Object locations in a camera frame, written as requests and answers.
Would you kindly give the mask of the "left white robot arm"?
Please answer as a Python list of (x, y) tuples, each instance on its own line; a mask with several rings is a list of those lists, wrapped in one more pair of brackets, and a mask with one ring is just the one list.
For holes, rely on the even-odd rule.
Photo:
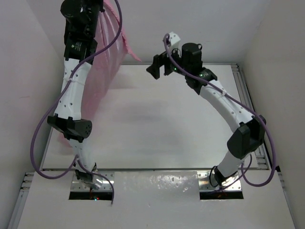
[(73, 154), (78, 157), (74, 163), (77, 179), (90, 187), (94, 184), (91, 173), (96, 169), (96, 164), (85, 145), (86, 138), (92, 132), (92, 122), (82, 119), (81, 102), (93, 64), (93, 60), (87, 60), (87, 57), (94, 54), (97, 48), (95, 34), (102, 11), (101, 0), (65, 0), (62, 3), (61, 14), (66, 19), (63, 96), (54, 115), (47, 119), (50, 126), (63, 134)]

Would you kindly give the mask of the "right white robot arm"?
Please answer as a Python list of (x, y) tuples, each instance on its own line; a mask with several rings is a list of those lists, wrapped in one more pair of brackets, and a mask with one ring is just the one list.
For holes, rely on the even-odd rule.
[(230, 127), (232, 135), (226, 143), (228, 151), (209, 174), (210, 185), (222, 187), (223, 182), (233, 177), (245, 159), (263, 143), (266, 120), (225, 91), (216, 74), (203, 66), (199, 44), (186, 43), (181, 49), (167, 44), (163, 53), (153, 57), (146, 71), (159, 79), (161, 67), (164, 67), (164, 75), (183, 75), (187, 85), (209, 102)]

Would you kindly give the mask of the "pink satin pillowcase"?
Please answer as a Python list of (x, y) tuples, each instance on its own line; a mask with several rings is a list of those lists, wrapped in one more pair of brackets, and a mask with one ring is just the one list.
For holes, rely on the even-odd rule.
[(95, 40), (96, 52), (87, 57), (93, 60), (81, 102), (82, 119), (92, 120), (102, 98), (106, 95), (126, 55), (132, 55), (122, 28), (122, 14), (103, 0), (104, 12), (98, 18)]

